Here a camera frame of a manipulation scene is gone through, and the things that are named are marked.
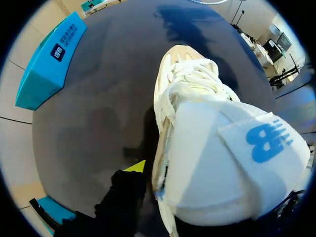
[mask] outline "cable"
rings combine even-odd
[[[297,195],[299,195],[299,194],[304,194],[306,192],[306,190],[300,190],[300,191],[297,191],[297,192],[292,192],[292,193],[290,193],[287,197],[286,197],[286,199],[284,199],[279,205],[277,205],[273,210],[272,210],[272,212],[275,212],[275,211],[277,211],[280,207],[282,207],[283,206],[283,204],[285,204],[289,199],[291,199],[292,197],[295,197],[295,196],[297,196]]]
[[[228,0],[221,0],[221,1],[217,1],[217,2],[201,2],[201,1],[197,1],[197,0],[188,0],[197,4],[202,4],[202,5],[218,5],[218,4],[222,4]]]

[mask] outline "black object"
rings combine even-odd
[[[61,62],[63,60],[63,57],[65,55],[65,50],[60,46],[59,44],[55,44],[53,47],[53,50],[51,51],[50,55],[55,58],[58,62]]]
[[[76,218],[63,220],[54,236],[134,236],[146,192],[145,176],[140,172],[118,170],[111,181],[110,190],[101,203],[95,205],[95,218],[75,212]]]
[[[284,51],[280,45],[275,43],[272,39],[269,39],[264,45],[263,48],[268,52],[271,60],[276,62],[279,60],[283,55],[281,51]]]
[[[292,45],[284,32],[281,34],[280,38],[278,38],[276,42],[283,48],[284,51],[287,51]]]

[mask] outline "sticker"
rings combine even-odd
[[[66,51],[59,44],[55,44],[50,55],[53,56],[58,62],[61,62],[61,60],[64,57],[65,52]]]

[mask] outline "blue box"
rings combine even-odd
[[[74,12],[46,36],[26,67],[15,106],[36,110],[64,87],[71,58],[85,30],[86,25]]]

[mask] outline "sneaker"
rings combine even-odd
[[[240,102],[216,63],[189,46],[163,57],[155,85],[159,142],[152,186],[163,223],[256,219],[277,206],[307,165],[304,139],[284,120]]]

